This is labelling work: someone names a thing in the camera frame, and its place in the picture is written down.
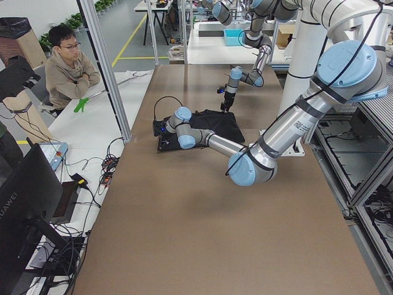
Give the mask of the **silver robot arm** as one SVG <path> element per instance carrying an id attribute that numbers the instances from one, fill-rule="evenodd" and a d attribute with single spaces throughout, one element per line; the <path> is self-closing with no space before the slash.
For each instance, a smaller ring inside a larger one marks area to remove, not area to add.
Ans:
<path id="1" fill-rule="evenodd" d="M 263 33 L 266 18 L 273 16 L 280 22 L 287 22 L 295 16 L 299 5 L 293 1 L 252 1 L 246 17 L 251 21 L 250 26 L 241 34 L 242 46 L 247 49 L 257 49 L 255 63 L 249 72 L 240 66 L 232 66 L 225 84 L 224 101 L 221 102 L 222 112 L 228 112 L 233 105 L 240 82 L 254 87 L 262 87 L 263 68 L 273 50 L 271 39 Z"/>
<path id="2" fill-rule="evenodd" d="M 197 114 L 185 106 L 153 122 L 160 151 L 206 147 L 229 158 L 226 174 L 240 186 L 272 179 L 277 159 L 334 106 L 387 95 L 385 44 L 392 4 L 384 1 L 253 1 L 243 35 L 257 49 L 250 72 L 231 69 L 220 112 Z M 261 87 L 273 50 L 263 33 L 268 17 L 288 22 L 296 15 L 295 47 L 277 118 L 248 146 L 228 131 L 225 120 L 241 82 Z"/>

